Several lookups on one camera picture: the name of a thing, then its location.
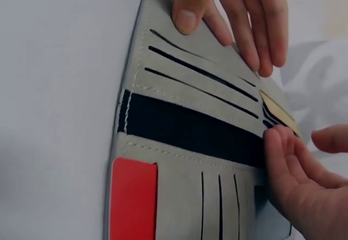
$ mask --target stitching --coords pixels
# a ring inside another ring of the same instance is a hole
[[[145,28],[144,28],[144,32],[143,32],[142,39],[141,39],[141,45],[140,45],[140,53],[139,53],[139,58],[138,58],[138,64],[136,65],[136,70],[135,70],[135,74],[134,74],[134,78],[133,78],[132,89],[131,89],[131,91],[130,91],[129,98],[128,98],[128,102],[127,102],[127,109],[126,109],[126,113],[125,113],[125,128],[124,128],[124,132],[125,132],[126,134],[127,134],[127,125],[128,125],[129,108],[130,108],[130,106],[131,106],[132,94],[133,94],[133,92],[134,92],[136,77],[137,77],[137,75],[138,75],[139,66],[140,66],[140,60],[141,60],[141,57],[142,57],[142,50],[143,50],[143,47],[144,47],[144,41],[145,41],[145,35],[146,35],[146,30],[147,30],[148,18],[149,18],[149,16],[150,16],[151,5],[152,5],[152,0],[150,0],[148,12],[147,12],[147,15],[146,15]]]
[[[182,99],[182,98],[180,98],[180,97],[168,95],[168,94],[163,93],[163,92],[161,92],[161,91],[159,91],[159,90],[157,90],[157,89],[145,87],[145,86],[142,86],[142,85],[135,85],[134,87],[135,87],[135,88],[140,88],[140,89],[143,89],[143,90],[147,90],[147,91],[153,92],[153,93],[155,93],[155,94],[160,94],[160,95],[162,95],[162,96],[164,96],[164,97],[171,97],[171,98],[174,99],[174,100],[178,100],[178,101],[184,102],[184,103],[189,104],[189,105],[191,105],[191,106],[197,106],[197,107],[203,109],[204,111],[209,111],[209,112],[211,112],[211,113],[213,113],[213,114],[216,114],[216,115],[218,115],[218,116],[220,116],[220,117],[222,117],[222,118],[224,118],[224,119],[227,119],[227,120],[230,120],[230,121],[232,121],[232,122],[234,122],[234,123],[237,123],[237,124],[239,124],[240,126],[245,126],[244,123],[241,123],[240,121],[238,121],[238,120],[236,120],[236,119],[231,119],[230,117],[225,116],[225,115],[223,115],[223,114],[221,114],[221,113],[219,113],[219,112],[216,112],[216,111],[214,111],[214,110],[212,110],[212,109],[210,109],[210,108],[206,108],[206,107],[204,107],[204,106],[202,106],[202,105],[195,104],[195,103],[193,103],[193,102],[184,100],[184,99]],[[249,129],[250,129],[251,131],[257,133],[257,130],[255,130],[254,128],[249,128]]]
[[[147,147],[147,146],[143,146],[143,145],[140,145],[140,144],[137,144],[137,143],[133,143],[133,142],[126,142],[126,145],[133,146],[133,147],[138,147],[138,148],[141,148],[143,150],[154,151],[156,153],[161,153],[162,155],[178,157],[178,158],[181,158],[181,159],[187,159],[189,161],[194,161],[194,162],[197,162],[197,163],[210,165],[212,167],[229,169],[231,171],[242,171],[242,172],[247,172],[247,173],[250,173],[250,174],[253,173],[252,171],[248,171],[248,170],[245,170],[245,169],[242,169],[242,168],[236,168],[236,167],[232,168],[232,167],[230,167],[228,165],[218,165],[218,164],[214,164],[214,163],[211,163],[211,162],[199,160],[199,159],[197,159],[195,157],[185,157],[185,156],[183,156],[181,154],[177,154],[177,153],[173,153],[173,152],[169,152],[169,151],[165,151],[165,150],[159,150],[159,149],[155,149],[153,147]]]

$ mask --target white surface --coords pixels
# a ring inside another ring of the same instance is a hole
[[[318,73],[322,93],[348,78],[345,2],[288,1],[294,57],[299,44],[328,42],[274,77],[290,98],[311,98],[306,76],[323,56],[332,59]],[[101,239],[115,103],[139,2],[0,0],[0,239]],[[344,87],[332,103],[340,119],[318,110],[318,97],[294,110],[299,122],[311,119],[305,130],[348,123]],[[318,156],[348,175],[347,156]]]

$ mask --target slit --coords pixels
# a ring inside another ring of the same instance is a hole
[[[262,121],[262,123],[267,127],[267,128],[273,128],[274,125],[269,123],[267,120]]]
[[[249,84],[250,86],[256,88],[256,85],[255,85],[255,84],[253,84],[253,83],[247,81],[246,79],[244,79],[244,78],[242,78],[242,77],[239,77],[239,78],[240,78],[241,80],[243,80],[244,82],[246,82],[247,84]]]
[[[203,172],[201,172],[201,182],[202,182],[201,240],[203,240],[203,224],[204,224],[204,177],[203,177]]]
[[[246,114],[252,116],[252,117],[255,118],[255,119],[258,119],[258,118],[259,118],[259,116],[256,115],[255,113],[253,113],[253,112],[251,112],[251,111],[249,111],[249,110],[247,110],[247,109],[245,109],[245,108],[242,108],[242,107],[239,106],[239,105],[236,105],[236,104],[233,104],[233,103],[231,103],[231,102],[229,102],[229,101],[227,101],[227,100],[224,100],[224,99],[221,98],[221,97],[215,96],[215,95],[212,94],[212,93],[209,93],[209,92],[204,91],[204,90],[202,90],[202,89],[200,89],[200,88],[197,88],[197,87],[195,87],[195,86],[193,86],[193,85],[191,85],[191,84],[188,84],[188,83],[186,83],[186,82],[180,81],[180,80],[178,80],[178,79],[176,79],[176,78],[170,77],[170,76],[168,76],[168,75],[166,75],[166,74],[164,74],[164,73],[161,73],[161,72],[159,72],[159,71],[157,71],[157,70],[150,69],[150,68],[148,68],[148,67],[145,68],[145,71],[150,72],[150,73],[155,74],[155,75],[158,75],[158,76],[161,76],[161,77],[164,77],[164,78],[171,79],[172,81],[179,82],[179,83],[184,84],[184,85],[186,85],[186,86],[189,86],[189,87],[191,87],[191,88],[193,88],[193,89],[196,89],[196,90],[198,90],[198,91],[200,91],[200,92],[203,92],[203,93],[205,93],[205,94],[207,94],[207,95],[209,95],[209,96],[211,96],[211,97],[214,97],[214,98],[216,98],[216,99],[218,99],[218,100],[220,100],[220,101],[222,101],[222,102],[224,102],[224,103],[226,103],[226,104],[228,104],[228,105],[230,105],[230,106],[232,106],[232,107],[234,107],[234,108],[236,108],[236,109],[238,109],[238,110],[240,110],[240,111],[243,111],[244,113],[246,113]]]
[[[214,62],[211,61],[210,59],[207,59],[207,58],[205,58],[205,57],[203,57],[203,56],[201,56],[201,55],[198,55],[198,54],[196,54],[196,53],[194,53],[194,52],[190,52],[190,51],[188,51],[188,50],[185,50],[184,48],[179,47],[178,45],[176,45],[176,44],[174,44],[173,42],[171,42],[170,40],[168,40],[166,37],[164,37],[164,36],[162,36],[161,34],[159,34],[158,32],[156,32],[154,29],[150,29],[150,32],[151,32],[153,35],[155,35],[156,37],[158,37],[158,38],[160,38],[161,40],[163,40],[163,41],[165,41],[166,43],[168,43],[170,46],[172,46],[172,47],[174,47],[174,48],[177,48],[178,50],[181,50],[181,51],[186,52],[186,53],[188,53],[188,54],[197,56],[197,57],[199,57],[199,58],[201,58],[201,59],[205,59],[205,60],[207,60],[207,61],[209,61],[209,62],[214,63]]]
[[[288,125],[285,124],[282,120],[280,120],[279,118],[277,118],[276,116],[274,116],[274,115],[272,114],[272,112],[270,112],[270,110],[268,109],[268,107],[267,107],[266,104],[263,104],[263,107],[262,107],[262,108],[263,108],[264,112],[266,113],[265,115],[267,116],[267,118],[272,119],[273,121],[276,121],[277,124],[281,124],[281,125],[283,125],[283,126],[285,126],[285,127],[288,126]]]
[[[220,217],[219,217],[219,240],[223,239],[223,216],[222,216],[222,190],[221,190],[221,177],[219,175],[219,200],[220,200]]]
[[[271,116],[268,115],[267,111],[265,110],[264,106],[262,106],[263,115],[267,119],[268,122],[271,122],[273,125],[279,125],[280,123],[274,120]]]
[[[237,196],[237,209],[238,209],[238,240],[240,240],[240,205],[239,205],[239,195],[238,195],[238,186],[237,186],[237,178],[235,174],[233,175],[235,194]]]
[[[167,59],[169,59],[171,61],[174,61],[175,63],[178,63],[178,64],[180,64],[180,65],[182,65],[182,66],[184,66],[184,67],[186,67],[186,68],[188,68],[190,70],[193,70],[193,71],[195,71],[195,72],[197,72],[199,74],[202,74],[202,75],[204,75],[204,76],[206,76],[208,78],[211,78],[212,80],[217,81],[220,84],[225,85],[225,86],[227,86],[227,87],[229,87],[229,88],[231,88],[231,89],[233,89],[233,90],[243,94],[244,96],[250,98],[251,100],[254,100],[255,102],[258,102],[258,99],[255,98],[254,96],[252,96],[249,93],[245,92],[244,90],[236,87],[235,85],[231,84],[230,82],[228,82],[228,81],[226,81],[226,80],[224,80],[224,79],[222,79],[222,78],[220,78],[220,77],[218,77],[218,76],[216,76],[214,74],[211,74],[210,72],[208,72],[206,70],[202,70],[202,69],[200,69],[197,66],[193,66],[192,64],[187,63],[187,62],[185,62],[185,61],[183,61],[181,59],[178,59],[178,58],[176,58],[176,57],[174,57],[174,56],[172,56],[172,55],[170,55],[170,54],[168,54],[168,53],[166,53],[166,52],[164,52],[164,51],[162,51],[162,50],[160,50],[158,48],[155,48],[153,46],[149,46],[148,49],[150,51],[152,51],[154,53],[157,53],[158,55],[160,55],[160,56],[162,56],[164,58],[167,58]]]

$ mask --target fingernail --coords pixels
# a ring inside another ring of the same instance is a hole
[[[197,22],[197,16],[189,10],[180,10],[176,16],[175,25],[183,34],[191,33]]]

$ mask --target gray wallet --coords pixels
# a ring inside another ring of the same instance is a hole
[[[269,203],[263,133],[299,130],[282,90],[201,23],[142,0],[116,109],[105,208],[108,240],[283,240]]]

